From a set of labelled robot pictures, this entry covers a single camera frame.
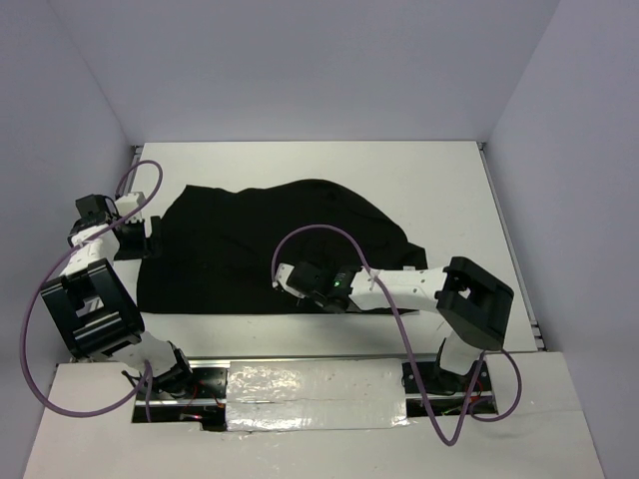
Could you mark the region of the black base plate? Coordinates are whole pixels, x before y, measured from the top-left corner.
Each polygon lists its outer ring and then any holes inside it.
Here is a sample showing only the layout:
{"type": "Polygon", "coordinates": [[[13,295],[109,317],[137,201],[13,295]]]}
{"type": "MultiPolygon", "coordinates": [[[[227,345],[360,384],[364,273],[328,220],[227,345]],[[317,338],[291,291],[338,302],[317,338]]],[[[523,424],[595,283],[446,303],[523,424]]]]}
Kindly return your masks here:
{"type": "Polygon", "coordinates": [[[177,394],[154,386],[150,398],[152,400],[187,400],[187,399],[217,399],[226,398],[228,370],[220,366],[194,367],[193,378],[183,386],[177,394]]]}
{"type": "Polygon", "coordinates": [[[474,361],[469,372],[458,375],[442,369],[434,355],[419,356],[416,361],[417,373],[414,373],[410,362],[405,359],[401,362],[402,385],[407,394],[420,392],[416,377],[419,376],[428,395],[452,396],[457,393],[465,393],[470,385],[470,379],[476,366],[474,361]]]}

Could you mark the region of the black long sleeve shirt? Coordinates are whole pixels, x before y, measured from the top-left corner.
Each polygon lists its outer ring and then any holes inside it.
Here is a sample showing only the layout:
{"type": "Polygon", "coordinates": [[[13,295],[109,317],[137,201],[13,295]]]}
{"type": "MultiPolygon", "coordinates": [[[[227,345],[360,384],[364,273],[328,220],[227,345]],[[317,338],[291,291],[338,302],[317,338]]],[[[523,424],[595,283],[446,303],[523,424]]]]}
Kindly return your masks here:
{"type": "Polygon", "coordinates": [[[425,249],[359,194],[325,180],[231,193],[187,186],[161,217],[161,253],[142,261],[137,305],[155,314],[318,313],[272,286],[271,262],[425,268],[425,249]]]}

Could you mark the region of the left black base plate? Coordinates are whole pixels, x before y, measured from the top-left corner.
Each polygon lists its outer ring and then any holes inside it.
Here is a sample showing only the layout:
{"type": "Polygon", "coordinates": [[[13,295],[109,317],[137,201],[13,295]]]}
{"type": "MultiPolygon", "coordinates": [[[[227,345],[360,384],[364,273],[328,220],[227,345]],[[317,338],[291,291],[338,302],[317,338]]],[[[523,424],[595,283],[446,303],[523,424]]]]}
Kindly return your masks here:
{"type": "Polygon", "coordinates": [[[154,386],[150,398],[152,400],[187,400],[187,399],[217,399],[226,398],[228,370],[220,366],[194,367],[193,378],[183,386],[177,394],[154,386]]]}

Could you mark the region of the aluminium table rail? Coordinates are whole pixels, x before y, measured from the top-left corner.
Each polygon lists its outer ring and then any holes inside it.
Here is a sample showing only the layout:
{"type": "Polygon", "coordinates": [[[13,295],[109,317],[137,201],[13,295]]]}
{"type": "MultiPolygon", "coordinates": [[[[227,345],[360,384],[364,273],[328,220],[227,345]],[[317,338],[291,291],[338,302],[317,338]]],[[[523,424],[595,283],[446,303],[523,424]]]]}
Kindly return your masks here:
{"type": "Polygon", "coordinates": [[[64,269],[73,286],[69,294],[76,318],[70,326],[72,354],[78,358],[105,359],[141,341],[144,321],[135,301],[114,269],[119,241],[115,228],[144,220],[142,205],[120,217],[115,200],[130,192],[128,185],[143,161],[136,159],[116,186],[111,198],[90,195],[76,201],[80,218],[76,221],[70,245],[76,251],[64,269]]]}
{"type": "Polygon", "coordinates": [[[483,164],[483,168],[486,174],[486,178],[488,180],[489,183],[489,187],[493,196],[493,200],[495,203],[495,207],[497,209],[497,213],[499,216],[499,220],[500,220],[500,224],[504,233],[504,237],[505,237],[505,241],[507,244],[507,248],[509,251],[509,255],[510,255],[510,259],[511,262],[513,264],[513,268],[514,268],[514,272],[515,272],[515,276],[517,279],[517,284],[518,284],[518,288],[519,288],[519,292],[520,292],[520,297],[521,300],[523,301],[523,305],[525,308],[525,312],[526,315],[528,317],[528,321],[530,323],[530,328],[531,328],[531,332],[533,334],[533,338],[535,340],[535,345],[537,347],[538,351],[546,351],[547,347],[545,344],[545,340],[543,338],[543,333],[541,331],[541,328],[539,327],[539,322],[536,318],[536,314],[534,312],[531,300],[530,300],[530,296],[528,293],[528,288],[526,286],[525,280],[523,278],[522,275],[522,270],[520,267],[520,263],[518,260],[518,257],[516,255],[515,249],[514,249],[514,243],[512,240],[512,236],[510,234],[509,228],[508,228],[508,224],[506,222],[506,218],[505,218],[505,214],[504,214],[504,209],[502,207],[500,198],[498,196],[497,193],[497,189],[495,186],[495,181],[493,179],[493,176],[490,172],[489,166],[488,166],[488,162],[487,162],[487,157],[486,157],[486,147],[487,144],[485,142],[477,142],[476,143],[477,148],[478,148],[478,152],[483,164]]]}

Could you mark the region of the white foam front board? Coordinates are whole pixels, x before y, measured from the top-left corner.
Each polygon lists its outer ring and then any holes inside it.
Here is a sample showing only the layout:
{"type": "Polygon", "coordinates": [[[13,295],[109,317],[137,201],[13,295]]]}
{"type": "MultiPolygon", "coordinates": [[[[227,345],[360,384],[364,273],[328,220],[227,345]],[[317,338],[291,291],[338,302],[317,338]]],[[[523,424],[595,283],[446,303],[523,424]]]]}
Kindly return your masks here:
{"type": "Polygon", "coordinates": [[[590,431],[558,353],[491,356],[506,419],[465,421],[453,446],[431,423],[376,430],[209,432],[136,423],[132,407],[89,419],[46,412],[28,478],[600,478],[590,431]]]}

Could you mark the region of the shiny silver tape sheet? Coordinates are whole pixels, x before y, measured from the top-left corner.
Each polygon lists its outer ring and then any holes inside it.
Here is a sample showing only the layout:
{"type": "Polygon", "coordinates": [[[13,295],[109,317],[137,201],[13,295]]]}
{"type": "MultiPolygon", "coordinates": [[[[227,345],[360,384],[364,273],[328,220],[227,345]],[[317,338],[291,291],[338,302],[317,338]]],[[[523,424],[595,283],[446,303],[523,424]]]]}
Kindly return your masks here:
{"type": "Polygon", "coordinates": [[[235,432],[388,429],[408,423],[401,362],[235,361],[226,388],[235,432]]]}

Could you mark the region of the right aluminium table rail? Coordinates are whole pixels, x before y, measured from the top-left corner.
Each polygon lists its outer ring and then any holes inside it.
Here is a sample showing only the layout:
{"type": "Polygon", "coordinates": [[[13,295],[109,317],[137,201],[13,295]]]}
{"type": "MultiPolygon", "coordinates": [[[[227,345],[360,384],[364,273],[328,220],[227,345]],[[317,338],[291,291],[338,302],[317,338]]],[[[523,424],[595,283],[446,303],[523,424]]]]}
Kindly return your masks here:
{"type": "Polygon", "coordinates": [[[477,148],[478,148],[478,152],[483,164],[483,168],[486,174],[486,178],[488,180],[489,183],[489,187],[493,196],[493,200],[495,203],[495,207],[497,209],[497,213],[499,216],[499,220],[500,220],[500,224],[504,233],[504,237],[505,237],[505,241],[507,244],[507,248],[509,251],[509,255],[510,255],[510,259],[511,262],[513,264],[513,268],[514,268],[514,272],[515,272],[515,276],[517,279],[517,284],[518,284],[518,288],[519,288],[519,292],[520,292],[520,297],[521,300],[523,301],[523,305],[525,308],[525,312],[526,315],[528,317],[528,321],[530,323],[530,328],[531,328],[531,332],[533,334],[533,338],[535,340],[535,345],[537,347],[538,351],[546,351],[547,347],[545,344],[545,340],[543,338],[543,333],[541,331],[541,328],[539,327],[539,322],[536,318],[536,314],[534,312],[531,300],[530,300],[530,296],[528,293],[528,288],[526,286],[525,280],[523,278],[522,275],[522,270],[520,267],[520,263],[518,260],[518,257],[516,255],[515,249],[514,249],[514,243],[512,240],[512,236],[510,234],[509,228],[508,228],[508,224],[506,222],[506,218],[505,218],[505,214],[504,214],[504,209],[502,207],[500,198],[498,196],[497,193],[497,189],[495,186],[495,181],[493,179],[493,176],[490,172],[489,166],[488,166],[488,162],[487,162],[487,157],[486,157],[486,147],[487,144],[485,142],[477,142],[476,143],[477,148]]]}

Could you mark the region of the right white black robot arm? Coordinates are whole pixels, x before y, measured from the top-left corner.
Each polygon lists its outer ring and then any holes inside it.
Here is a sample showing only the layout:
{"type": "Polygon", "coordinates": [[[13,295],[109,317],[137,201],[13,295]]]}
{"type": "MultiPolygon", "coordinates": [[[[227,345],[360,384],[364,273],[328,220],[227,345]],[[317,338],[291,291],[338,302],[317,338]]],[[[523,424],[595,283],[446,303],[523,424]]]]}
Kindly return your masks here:
{"type": "Polygon", "coordinates": [[[463,257],[433,269],[322,269],[308,262],[282,263],[275,284],[332,313],[389,309],[438,313],[451,332],[422,374],[426,390],[452,395],[467,385],[482,352],[504,346],[514,292],[487,270],[463,257]]]}

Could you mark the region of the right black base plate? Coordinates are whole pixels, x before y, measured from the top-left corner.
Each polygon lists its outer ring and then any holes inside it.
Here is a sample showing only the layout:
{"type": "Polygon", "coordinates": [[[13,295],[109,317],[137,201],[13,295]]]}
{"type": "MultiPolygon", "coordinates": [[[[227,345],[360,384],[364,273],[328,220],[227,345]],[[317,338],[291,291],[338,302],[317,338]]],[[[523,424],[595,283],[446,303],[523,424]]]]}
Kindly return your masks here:
{"type": "Polygon", "coordinates": [[[402,385],[407,394],[420,392],[416,377],[419,376],[428,395],[452,396],[457,393],[465,393],[470,385],[470,379],[476,366],[474,361],[469,372],[458,375],[442,369],[434,355],[419,356],[416,361],[417,373],[414,373],[410,362],[405,359],[401,362],[402,385]]]}

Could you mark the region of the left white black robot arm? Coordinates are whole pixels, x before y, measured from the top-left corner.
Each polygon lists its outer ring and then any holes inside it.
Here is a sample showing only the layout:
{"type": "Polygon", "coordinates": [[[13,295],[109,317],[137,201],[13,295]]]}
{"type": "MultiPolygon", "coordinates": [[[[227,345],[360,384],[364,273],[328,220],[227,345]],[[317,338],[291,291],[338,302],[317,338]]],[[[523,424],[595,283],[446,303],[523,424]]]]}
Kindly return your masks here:
{"type": "Polygon", "coordinates": [[[145,195],[133,192],[113,202],[103,195],[76,201],[79,218],[68,243],[71,255],[40,295],[71,355],[76,359],[119,361],[141,373],[152,368],[152,390],[160,397],[184,398],[196,373],[182,350],[154,337],[114,270],[116,260],[153,258],[161,252],[160,219],[146,233],[140,208],[145,195]]]}

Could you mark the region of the left aluminium table rail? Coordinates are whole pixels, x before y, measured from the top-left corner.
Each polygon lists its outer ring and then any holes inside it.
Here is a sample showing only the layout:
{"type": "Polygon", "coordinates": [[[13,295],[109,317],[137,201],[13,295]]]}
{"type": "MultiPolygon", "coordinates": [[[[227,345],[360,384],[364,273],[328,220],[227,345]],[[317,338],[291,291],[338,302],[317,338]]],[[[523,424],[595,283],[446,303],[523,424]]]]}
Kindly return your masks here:
{"type": "Polygon", "coordinates": [[[70,245],[76,251],[64,269],[73,286],[69,294],[76,318],[70,326],[72,354],[78,358],[105,359],[141,341],[144,321],[135,301],[114,269],[119,241],[115,228],[144,220],[142,205],[120,217],[115,200],[130,192],[128,185],[143,161],[136,159],[116,186],[111,198],[90,195],[76,201],[80,218],[76,221],[70,245]]]}

